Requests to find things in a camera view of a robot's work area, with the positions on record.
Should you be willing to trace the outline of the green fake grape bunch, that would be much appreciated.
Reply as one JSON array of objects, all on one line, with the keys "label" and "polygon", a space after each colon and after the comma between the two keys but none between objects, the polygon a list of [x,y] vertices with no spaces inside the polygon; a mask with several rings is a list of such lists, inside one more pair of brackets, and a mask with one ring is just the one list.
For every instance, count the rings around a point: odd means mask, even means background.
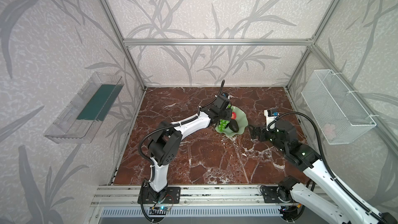
[{"label": "green fake grape bunch", "polygon": [[230,123],[230,121],[228,121],[228,120],[223,120],[223,119],[220,120],[216,127],[217,131],[219,131],[219,132],[225,131],[225,129],[228,127],[229,123]]}]

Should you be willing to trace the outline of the red fake apple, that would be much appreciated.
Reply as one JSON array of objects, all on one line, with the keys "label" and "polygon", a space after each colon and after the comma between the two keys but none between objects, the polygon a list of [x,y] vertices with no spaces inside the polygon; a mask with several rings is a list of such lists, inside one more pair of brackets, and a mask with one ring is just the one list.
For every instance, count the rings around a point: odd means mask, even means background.
[{"label": "red fake apple", "polygon": [[232,112],[231,119],[234,119],[234,120],[235,120],[236,117],[237,117],[236,113],[235,113],[235,112]]}]

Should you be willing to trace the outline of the dark fake avocado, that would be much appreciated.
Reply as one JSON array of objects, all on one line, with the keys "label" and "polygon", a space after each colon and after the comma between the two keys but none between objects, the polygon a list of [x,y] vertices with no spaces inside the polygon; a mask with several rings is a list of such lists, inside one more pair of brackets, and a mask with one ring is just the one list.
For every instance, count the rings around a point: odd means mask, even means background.
[{"label": "dark fake avocado", "polygon": [[235,133],[239,131],[239,125],[235,119],[230,120],[230,122],[228,123],[228,128]]}]

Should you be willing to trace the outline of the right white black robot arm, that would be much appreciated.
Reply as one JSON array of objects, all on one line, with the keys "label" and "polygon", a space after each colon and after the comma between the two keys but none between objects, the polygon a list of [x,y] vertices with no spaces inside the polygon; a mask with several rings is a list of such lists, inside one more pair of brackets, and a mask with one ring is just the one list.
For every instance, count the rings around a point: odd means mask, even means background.
[{"label": "right white black robot arm", "polygon": [[279,183],[279,197],[293,200],[309,208],[330,224],[396,224],[390,213],[382,213],[364,201],[332,171],[317,153],[297,139],[296,128],[289,121],[279,120],[274,129],[249,126],[250,135],[260,142],[269,141],[280,150],[285,159],[303,172],[331,198],[318,196],[303,183],[287,177]]}]

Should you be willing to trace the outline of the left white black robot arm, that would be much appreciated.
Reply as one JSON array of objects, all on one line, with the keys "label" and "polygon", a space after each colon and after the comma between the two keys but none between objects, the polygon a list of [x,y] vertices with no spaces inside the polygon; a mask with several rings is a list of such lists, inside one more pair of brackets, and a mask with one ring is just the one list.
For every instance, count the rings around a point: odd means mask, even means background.
[{"label": "left white black robot arm", "polygon": [[195,115],[181,121],[163,121],[157,126],[149,136],[148,147],[151,163],[149,186],[154,192],[160,193],[166,190],[169,164],[175,159],[181,141],[221,120],[231,120],[232,110],[229,105],[230,96],[222,93],[206,106],[200,107]]}]

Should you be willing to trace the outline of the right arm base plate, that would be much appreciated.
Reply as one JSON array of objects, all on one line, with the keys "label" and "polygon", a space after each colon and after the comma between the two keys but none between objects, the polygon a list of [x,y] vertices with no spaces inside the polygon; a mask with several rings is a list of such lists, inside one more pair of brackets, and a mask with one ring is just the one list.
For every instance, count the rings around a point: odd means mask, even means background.
[{"label": "right arm base plate", "polygon": [[279,186],[260,186],[260,193],[265,203],[281,203],[297,205],[291,195],[290,191]]}]

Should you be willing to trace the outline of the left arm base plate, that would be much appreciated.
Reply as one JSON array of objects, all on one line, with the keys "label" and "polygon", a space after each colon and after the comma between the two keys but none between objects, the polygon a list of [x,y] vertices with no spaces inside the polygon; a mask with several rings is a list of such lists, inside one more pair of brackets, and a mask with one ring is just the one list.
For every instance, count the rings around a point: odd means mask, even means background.
[{"label": "left arm base plate", "polygon": [[140,190],[137,201],[139,204],[178,204],[180,196],[180,187],[166,187],[160,192],[156,192],[150,186],[143,186]]}]

